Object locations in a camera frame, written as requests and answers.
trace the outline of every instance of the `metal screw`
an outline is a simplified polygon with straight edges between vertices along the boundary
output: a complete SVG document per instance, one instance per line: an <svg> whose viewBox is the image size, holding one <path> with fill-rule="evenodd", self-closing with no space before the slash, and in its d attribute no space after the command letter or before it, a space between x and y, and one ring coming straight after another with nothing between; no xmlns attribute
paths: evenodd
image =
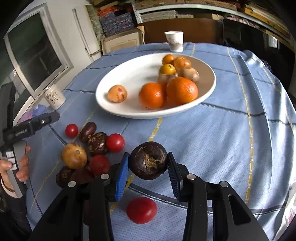
<svg viewBox="0 0 296 241"><path fill-rule="evenodd" d="M229 186L228 182L226 182L226 181L220 182L220 185L221 185L221 187L224 187L224 188Z"/></svg>
<svg viewBox="0 0 296 241"><path fill-rule="evenodd" d="M103 179L103 180L107 180L109 177L110 176L107 173L101 175L101 179Z"/></svg>
<svg viewBox="0 0 296 241"><path fill-rule="evenodd" d="M189 180L194 180L194 179L196 178L196 176L195 176L194 174L188 174L188 175L187 175L187 178L188 178Z"/></svg>
<svg viewBox="0 0 296 241"><path fill-rule="evenodd" d="M69 187L75 187L75 185L76 185L76 182L75 181L70 181L69 183L68 183L68 186Z"/></svg>

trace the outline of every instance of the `red tomato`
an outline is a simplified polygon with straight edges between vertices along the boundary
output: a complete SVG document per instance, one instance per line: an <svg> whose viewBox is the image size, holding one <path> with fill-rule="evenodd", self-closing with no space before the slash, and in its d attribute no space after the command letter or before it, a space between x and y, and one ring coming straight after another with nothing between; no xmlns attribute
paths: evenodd
<svg viewBox="0 0 296 241"><path fill-rule="evenodd" d="M95 176L100 176L109 171L111 164L109 160L103 155L96 155L91 158L89 167Z"/></svg>
<svg viewBox="0 0 296 241"><path fill-rule="evenodd" d="M112 134L108 136L106 145L112 152L120 152L124 148L124 138L120 134Z"/></svg>
<svg viewBox="0 0 296 241"><path fill-rule="evenodd" d="M143 224L150 222L157 213L157 205L147 197L139 197L129 202L126 214L134 223Z"/></svg>
<svg viewBox="0 0 296 241"><path fill-rule="evenodd" d="M75 124L69 124L69 125L67 125L67 127L65 129L65 133L66 133L67 137L74 138L78 134L78 127L77 127L77 125L75 125Z"/></svg>

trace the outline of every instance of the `sleeve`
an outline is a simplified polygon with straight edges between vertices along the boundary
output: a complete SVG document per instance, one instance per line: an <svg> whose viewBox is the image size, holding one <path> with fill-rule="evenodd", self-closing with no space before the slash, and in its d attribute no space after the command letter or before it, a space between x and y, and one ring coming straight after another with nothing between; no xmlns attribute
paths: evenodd
<svg viewBox="0 0 296 241"><path fill-rule="evenodd" d="M7 189L7 187L4 185L3 179L1 179L1 184L3 187L3 190L11 197L17 198L17 195L15 194L15 192L11 192Z"/></svg>
<svg viewBox="0 0 296 241"><path fill-rule="evenodd" d="M27 219L27 206L26 196L16 198L15 193L10 192L1 180L2 187L4 189L3 196L8 207L9 216L12 218L15 227L20 234L28 236L31 233L31 227Z"/></svg>

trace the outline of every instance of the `human hand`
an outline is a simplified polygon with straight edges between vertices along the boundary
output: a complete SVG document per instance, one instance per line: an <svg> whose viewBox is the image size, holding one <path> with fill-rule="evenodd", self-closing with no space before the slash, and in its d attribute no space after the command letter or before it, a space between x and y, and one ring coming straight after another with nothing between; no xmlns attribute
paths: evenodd
<svg viewBox="0 0 296 241"><path fill-rule="evenodd" d="M20 160L20 166L22 167L22 169L19 170L16 174L16 177L19 179L20 182L24 182L29 179L29 157L27 153L30 151L31 151L31 148L30 146L27 145L25 155ZM14 191L14 188L11 182L9 181L9 178L6 172L9 169L11 169L11 167L12 167L12 163L10 161L3 160L3 159L0 160L0 174L3 179L3 183L8 189Z"/></svg>

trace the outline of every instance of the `blue gripper pad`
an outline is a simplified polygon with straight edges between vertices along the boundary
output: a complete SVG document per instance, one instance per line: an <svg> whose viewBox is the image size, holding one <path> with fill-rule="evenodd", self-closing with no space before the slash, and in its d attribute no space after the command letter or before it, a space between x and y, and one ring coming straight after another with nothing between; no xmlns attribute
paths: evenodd
<svg viewBox="0 0 296 241"><path fill-rule="evenodd" d="M124 188L126 186L126 180L128 178L128 170L129 170L128 168L129 157L130 157L130 154L125 152L116 173L115 199L117 202L123 196Z"/></svg>

